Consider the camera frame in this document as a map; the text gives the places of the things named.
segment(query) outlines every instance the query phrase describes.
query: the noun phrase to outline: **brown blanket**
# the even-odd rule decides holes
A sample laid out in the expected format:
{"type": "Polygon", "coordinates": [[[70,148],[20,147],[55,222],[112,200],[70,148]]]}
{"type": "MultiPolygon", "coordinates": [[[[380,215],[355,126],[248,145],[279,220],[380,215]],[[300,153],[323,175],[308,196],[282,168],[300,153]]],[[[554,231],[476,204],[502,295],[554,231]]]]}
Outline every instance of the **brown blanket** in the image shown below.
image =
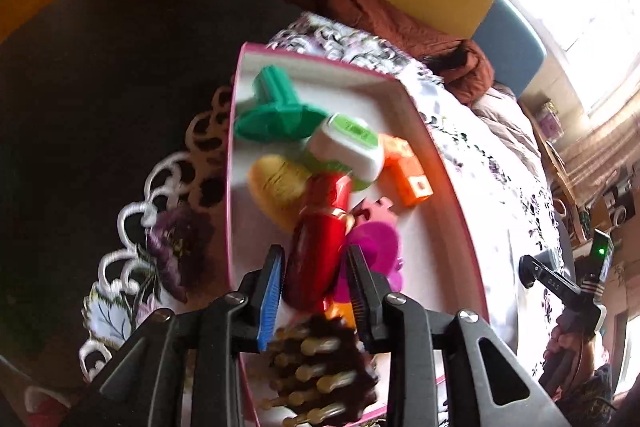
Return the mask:
{"type": "Polygon", "coordinates": [[[385,0],[283,0],[388,40],[444,78],[465,105],[494,83],[494,68],[475,42],[441,33],[385,0]]]}

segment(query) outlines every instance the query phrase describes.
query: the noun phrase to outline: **green toy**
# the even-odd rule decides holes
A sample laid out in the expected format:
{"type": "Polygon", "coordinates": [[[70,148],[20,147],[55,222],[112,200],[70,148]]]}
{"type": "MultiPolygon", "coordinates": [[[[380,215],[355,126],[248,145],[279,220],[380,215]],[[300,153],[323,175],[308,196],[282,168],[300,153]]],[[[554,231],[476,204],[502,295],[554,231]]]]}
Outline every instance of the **green toy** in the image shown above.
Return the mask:
{"type": "Polygon", "coordinates": [[[234,124],[236,136],[257,142],[302,140],[311,136],[328,114],[300,103],[287,72],[277,66],[260,70],[254,80],[256,107],[242,113],[234,124]]]}

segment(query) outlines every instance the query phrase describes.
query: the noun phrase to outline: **sunlight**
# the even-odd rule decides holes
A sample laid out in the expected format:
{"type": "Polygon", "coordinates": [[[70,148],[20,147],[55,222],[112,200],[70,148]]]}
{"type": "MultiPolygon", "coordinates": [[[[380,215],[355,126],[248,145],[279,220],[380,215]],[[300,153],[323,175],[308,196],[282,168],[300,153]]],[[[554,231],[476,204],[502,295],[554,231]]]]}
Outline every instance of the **sunlight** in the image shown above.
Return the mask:
{"type": "Polygon", "coordinates": [[[519,0],[565,52],[586,111],[616,89],[640,50],[639,0],[519,0]]]}
{"type": "Polygon", "coordinates": [[[626,324],[625,356],[622,361],[622,371],[616,387],[616,394],[624,393],[631,389],[639,373],[640,317],[636,317],[626,324]]]}

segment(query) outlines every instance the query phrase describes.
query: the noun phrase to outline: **dark table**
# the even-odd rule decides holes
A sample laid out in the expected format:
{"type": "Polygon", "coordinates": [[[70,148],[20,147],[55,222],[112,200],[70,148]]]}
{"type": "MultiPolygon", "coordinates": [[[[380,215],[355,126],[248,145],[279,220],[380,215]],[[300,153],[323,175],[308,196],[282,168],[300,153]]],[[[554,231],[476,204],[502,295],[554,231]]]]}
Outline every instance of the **dark table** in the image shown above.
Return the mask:
{"type": "Polygon", "coordinates": [[[59,0],[0,46],[0,355],[41,385],[83,386],[82,299],[121,247],[119,211],[185,150],[240,46],[299,14],[278,0],[59,0]]]}

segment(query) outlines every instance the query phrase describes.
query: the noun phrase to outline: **yellow toy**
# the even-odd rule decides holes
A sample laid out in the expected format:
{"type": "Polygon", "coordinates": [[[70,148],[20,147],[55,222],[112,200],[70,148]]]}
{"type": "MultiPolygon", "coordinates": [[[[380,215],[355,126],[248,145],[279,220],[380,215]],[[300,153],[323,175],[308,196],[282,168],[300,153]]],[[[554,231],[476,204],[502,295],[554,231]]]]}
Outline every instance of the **yellow toy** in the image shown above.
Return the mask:
{"type": "Polygon", "coordinates": [[[258,208],[285,232],[293,232],[310,176],[304,167],[272,154],[251,166],[247,186],[258,208]]]}

